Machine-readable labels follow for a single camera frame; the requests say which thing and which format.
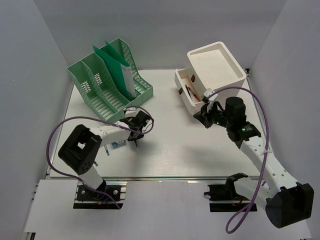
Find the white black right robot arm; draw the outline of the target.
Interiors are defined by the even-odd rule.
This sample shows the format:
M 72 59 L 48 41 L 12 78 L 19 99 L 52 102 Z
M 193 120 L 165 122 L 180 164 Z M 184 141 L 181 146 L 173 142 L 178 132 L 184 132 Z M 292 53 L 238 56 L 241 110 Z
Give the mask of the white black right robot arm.
M 265 149 L 267 140 L 246 116 L 246 105 L 240 97 L 229 97 L 222 107 L 214 97 L 204 97 L 200 112 L 194 114 L 206 128 L 213 124 L 226 129 L 229 139 L 251 160 L 259 170 L 262 180 L 254 182 L 245 173 L 228 176 L 225 190 L 209 191 L 213 201 L 227 197 L 236 200 L 244 197 L 253 200 L 265 210 L 276 228 L 306 220 L 312 215 L 314 190 L 310 184 L 301 184 L 280 164 L 275 155 Z

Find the green file folder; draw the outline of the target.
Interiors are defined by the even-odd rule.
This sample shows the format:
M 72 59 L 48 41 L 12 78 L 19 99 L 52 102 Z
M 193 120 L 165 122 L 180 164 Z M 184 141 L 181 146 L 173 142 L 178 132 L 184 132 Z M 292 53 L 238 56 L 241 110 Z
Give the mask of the green file folder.
M 118 91 L 132 101 L 137 97 L 131 65 L 107 41 L 104 50 L 93 46 L 94 52 L 104 61 Z

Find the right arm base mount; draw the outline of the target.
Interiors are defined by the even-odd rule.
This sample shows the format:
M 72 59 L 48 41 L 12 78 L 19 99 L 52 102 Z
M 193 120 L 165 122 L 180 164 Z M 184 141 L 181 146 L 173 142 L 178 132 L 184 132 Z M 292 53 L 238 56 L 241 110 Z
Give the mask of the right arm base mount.
M 226 178 L 225 183 L 208 185 L 203 195 L 209 199 L 211 213 L 236 213 L 250 203 L 250 200 L 236 193 L 234 182 L 248 178 L 244 173 L 236 173 Z

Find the red gel pen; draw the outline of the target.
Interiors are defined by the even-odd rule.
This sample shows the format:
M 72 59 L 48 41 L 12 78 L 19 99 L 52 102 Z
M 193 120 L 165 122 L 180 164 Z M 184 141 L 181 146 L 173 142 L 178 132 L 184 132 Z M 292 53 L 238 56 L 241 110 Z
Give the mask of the red gel pen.
M 197 96 L 197 94 L 189 86 L 187 87 L 187 89 L 199 102 L 202 102 L 202 100 Z

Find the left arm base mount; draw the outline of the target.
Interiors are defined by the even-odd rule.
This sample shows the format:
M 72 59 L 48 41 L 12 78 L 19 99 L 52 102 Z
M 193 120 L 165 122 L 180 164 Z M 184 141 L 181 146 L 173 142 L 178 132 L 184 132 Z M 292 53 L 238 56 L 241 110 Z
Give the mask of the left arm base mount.
M 126 198 L 127 184 L 123 181 L 104 181 L 94 190 L 83 181 L 77 182 L 73 201 L 76 210 L 120 210 Z

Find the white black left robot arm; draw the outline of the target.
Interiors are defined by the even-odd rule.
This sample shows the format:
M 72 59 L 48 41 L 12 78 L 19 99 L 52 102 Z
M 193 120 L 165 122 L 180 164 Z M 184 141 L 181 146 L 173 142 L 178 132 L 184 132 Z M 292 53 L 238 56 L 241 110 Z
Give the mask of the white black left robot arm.
M 106 182 L 94 167 L 100 148 L 113 142 L 135 142 L 144 137 L 144 128 L 153 122 L 149 114 L 140 110 L 134 116 L 101 127 L 79 124 L 59 149 L 58 157 L 89 187 L 90 196 L 99 200 L 106 193 Z

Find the dark blue gel pen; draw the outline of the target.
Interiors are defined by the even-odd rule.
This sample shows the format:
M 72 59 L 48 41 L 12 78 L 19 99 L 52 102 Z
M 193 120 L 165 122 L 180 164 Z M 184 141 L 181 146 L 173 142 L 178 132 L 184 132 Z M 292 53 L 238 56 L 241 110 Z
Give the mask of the dark blue gel pen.
M 188 85 L 185 85 L 185 88 L 186 88 L 186 91 L 190 97 L 194 95 L 194 92 L 192 91 L 192 89 Z

